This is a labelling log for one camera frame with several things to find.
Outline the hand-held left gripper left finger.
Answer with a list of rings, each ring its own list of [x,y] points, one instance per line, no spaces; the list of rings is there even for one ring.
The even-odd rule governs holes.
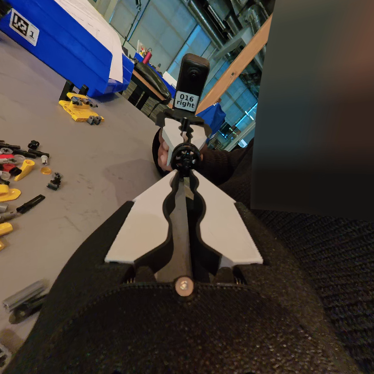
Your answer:
[[[126,204],[130,208],[106,257],[106,263],[147,266],[157,273],[172,258],[170,215],[175,208],[179,172],[174,170]]]

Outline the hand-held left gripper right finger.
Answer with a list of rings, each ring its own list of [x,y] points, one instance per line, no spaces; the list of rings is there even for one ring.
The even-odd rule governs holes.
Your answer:
[[[190,247],[204,270],[216,275],[222,268],[263,265],[236,201],[195,170],[190,171],[189,180],[193,193],[188,209]]]

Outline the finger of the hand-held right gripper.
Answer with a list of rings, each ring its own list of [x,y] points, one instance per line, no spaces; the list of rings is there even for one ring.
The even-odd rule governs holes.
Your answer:
[[[189,143],[194,145],[198,150],[201,150],[205,145],[207,135],[205,133],[205,126],[201,124],[189,125]]]
[[[169,146],[167,164],[171,166],[172,153],[177,145],[183,143],[182,131],[180,129],[181,123],[175,119],[166,118],[165,125],[161,130],[161,135]]]

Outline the black toy wheel rim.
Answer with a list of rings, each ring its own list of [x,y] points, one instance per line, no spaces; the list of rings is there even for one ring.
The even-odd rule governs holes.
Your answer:
[[[177,170],[179,178],[189,177],[190,171],[197,169],[202,162],[202,155],[198,148],[191,143],[177,145],[172,154],[170,165]]]

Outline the pile of toy building parts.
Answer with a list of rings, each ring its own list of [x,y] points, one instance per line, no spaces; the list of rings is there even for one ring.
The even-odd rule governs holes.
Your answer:
[[[43,175],[52,174],[49,168],[50,154],[40,151],[39,146],[38,141],[32,140],[28,149],[23,150],[20,146],[1,141],[1,237],[14,230],[12,220],[26,214],[45,199],[44,195],[39,194],[19,207],[9,208],[9,203],[21,195],[20,189],[12,187],[12,183],[24,179],[37,165],[41,166]],[[9,323],[20,324],[39,312],[47,296],[46,288],[45,281],[36,281],[1,302],[9,314]]]

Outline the person's right forearm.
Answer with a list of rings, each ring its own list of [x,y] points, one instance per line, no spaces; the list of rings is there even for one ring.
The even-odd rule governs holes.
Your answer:
[[[254,138],[245,148],[233,151],[206,150],[197,171],[223,191],[250,191]]]

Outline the person's right hand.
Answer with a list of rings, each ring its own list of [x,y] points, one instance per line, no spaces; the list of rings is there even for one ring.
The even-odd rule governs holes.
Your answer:
[[[172,168],[170,165],[167,164],[169,146],[163,139],[161,133],[159,133],[159,142],[160,142],[160,146],[158,149],[158,159],[157,159],[158,165],[162,171],[170,172],[172,171]]]

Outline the blue cloth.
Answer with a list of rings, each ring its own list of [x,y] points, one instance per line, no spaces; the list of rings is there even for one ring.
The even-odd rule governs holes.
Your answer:
[[[211,134],[206,140],[206,144],[208,144],[224,124],[226,113],[222,110],[220,102],[217,102],[198,113],[197,116],[201,117],[211,129]]]

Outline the black bag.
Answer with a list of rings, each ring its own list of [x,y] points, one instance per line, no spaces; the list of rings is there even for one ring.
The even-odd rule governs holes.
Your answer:
[[[162,96],[164,103],[168,104],[171,102],[171,92],[161,80],[160,76],[147,64],[135,62],[132,77],[146,89],[149,88],[151,94],[153,94],[152,90],[156,91],[157,94],[154,95],[155,98]]]

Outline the wooden railing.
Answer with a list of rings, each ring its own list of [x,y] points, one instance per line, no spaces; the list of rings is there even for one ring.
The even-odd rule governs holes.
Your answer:
[[[237,56],[237,58],[230,64],[211,90],[204,96],[203,100],[200,101],[197,108],[197,113],[200,113],[209,106],[215,104],[236,80],[236,78],[239,77],[247,65],[266,45],[269,37],[272,18],[273,14],[269,16],[269,18],[264,22],[261,28],[256,32],[249,43]]]

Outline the small yellow toy assembly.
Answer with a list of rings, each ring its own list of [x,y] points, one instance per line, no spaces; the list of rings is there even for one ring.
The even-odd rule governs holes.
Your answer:
[[[97,104],[88,97],[89,87],[83,85],[79,92],[75,92],[75,85],[70,80],[66,80],[61,95],[59,105],[71,116],[75,122],[86,122],[89,125],[100,125],[105,121],[104,117],[95,112]]]

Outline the printed paper form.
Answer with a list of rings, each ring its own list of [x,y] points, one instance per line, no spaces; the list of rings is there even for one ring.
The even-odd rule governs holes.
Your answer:
[[[123,83],[122,47],[115,30],[87,0],[56,2],[112,53],[109,78]]]

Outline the person's black sweater torso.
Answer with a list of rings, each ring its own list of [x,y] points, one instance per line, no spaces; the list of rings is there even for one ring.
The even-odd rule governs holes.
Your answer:
[[[300,320],[340,373],[373,373],[373,223],[250,207],[250,175],[218,186],[239,211],[265,265],[240,266],[246,283]]]

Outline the blue plastic bin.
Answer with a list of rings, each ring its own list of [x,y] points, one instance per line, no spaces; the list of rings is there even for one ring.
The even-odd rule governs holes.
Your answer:
[[[77,88],[88,86],[89,97],[125,91],[131,80],[123,51],[123,83],[109,78],[112,53],[56,0],[1,1],[1,31]]]

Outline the metal ventilation duct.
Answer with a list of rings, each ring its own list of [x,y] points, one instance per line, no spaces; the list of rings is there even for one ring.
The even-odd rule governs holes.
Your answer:
[[[250,36],[274,11],[275,0],[183,0],[217,49],[249,30]]]

